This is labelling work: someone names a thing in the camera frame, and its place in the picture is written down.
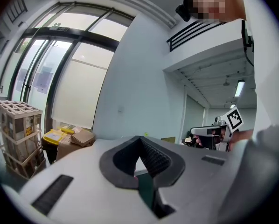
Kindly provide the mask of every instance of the railing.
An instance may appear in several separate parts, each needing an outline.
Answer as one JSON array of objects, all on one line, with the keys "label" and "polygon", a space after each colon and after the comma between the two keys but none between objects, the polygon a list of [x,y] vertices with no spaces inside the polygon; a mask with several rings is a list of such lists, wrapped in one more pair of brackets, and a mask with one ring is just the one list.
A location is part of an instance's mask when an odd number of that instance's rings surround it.
[{"label": "railing", "polygon": [[6,13],[12,23],[24,12],[27,12],[24,0],[14,0],[6,9]]},{"label": "railing", "polygon": [[194,21],[190,23],[187,27],[182,29],[180,32],[176,33],[170,39],[167,40],[169,43],[170,51],[173,51],[177,47],[181,46],[182,44],[188,42],[190,39],[212,29],[217,26],[222,25],[223,23],[201,23],[199,21]]}]

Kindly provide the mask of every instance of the fluorescent light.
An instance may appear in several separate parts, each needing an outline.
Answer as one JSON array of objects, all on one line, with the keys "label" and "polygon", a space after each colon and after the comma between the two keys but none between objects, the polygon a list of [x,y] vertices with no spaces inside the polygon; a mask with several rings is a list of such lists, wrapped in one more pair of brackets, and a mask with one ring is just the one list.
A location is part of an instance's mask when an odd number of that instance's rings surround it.
[{"label": "fluorescent light", "polygon": [[244,80],[238,80],[237,90],[235,93],[235,97],[239,97],[241,94],[241,91],[243,89],[245,81]]}]

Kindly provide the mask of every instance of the crate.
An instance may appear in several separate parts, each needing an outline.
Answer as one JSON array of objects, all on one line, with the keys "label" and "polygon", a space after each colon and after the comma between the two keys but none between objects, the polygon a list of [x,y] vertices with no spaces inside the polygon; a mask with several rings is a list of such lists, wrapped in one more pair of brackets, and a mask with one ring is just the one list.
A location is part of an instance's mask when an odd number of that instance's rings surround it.
[{"label": "crate", "polygon": [[0,100],[0,148],[6,165],[29,179],[45,161],[41,149],[41,115],[24,102]]}]

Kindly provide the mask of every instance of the yellow container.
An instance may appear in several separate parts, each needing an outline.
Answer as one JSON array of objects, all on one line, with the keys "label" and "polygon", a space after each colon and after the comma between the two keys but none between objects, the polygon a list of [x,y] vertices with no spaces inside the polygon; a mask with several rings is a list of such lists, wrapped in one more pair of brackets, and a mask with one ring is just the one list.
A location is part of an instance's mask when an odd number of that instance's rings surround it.
[{"label": "yellow container", "polygon": [[48,133],[44,134],[43,139],[48,143],[59,145],[60,141],[66,136],[61,130],[51,129]]}]

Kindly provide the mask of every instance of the gray floor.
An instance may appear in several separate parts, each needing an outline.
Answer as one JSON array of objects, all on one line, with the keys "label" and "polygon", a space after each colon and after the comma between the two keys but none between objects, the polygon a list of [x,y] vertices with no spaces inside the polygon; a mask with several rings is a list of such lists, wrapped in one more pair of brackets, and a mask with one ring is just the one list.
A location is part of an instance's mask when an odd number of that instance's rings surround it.
[{"label": "gray floor", "polygon": [[26,181],[27,180],[6,167],[4,156],[0,150],[0,182],[19,191]]}]

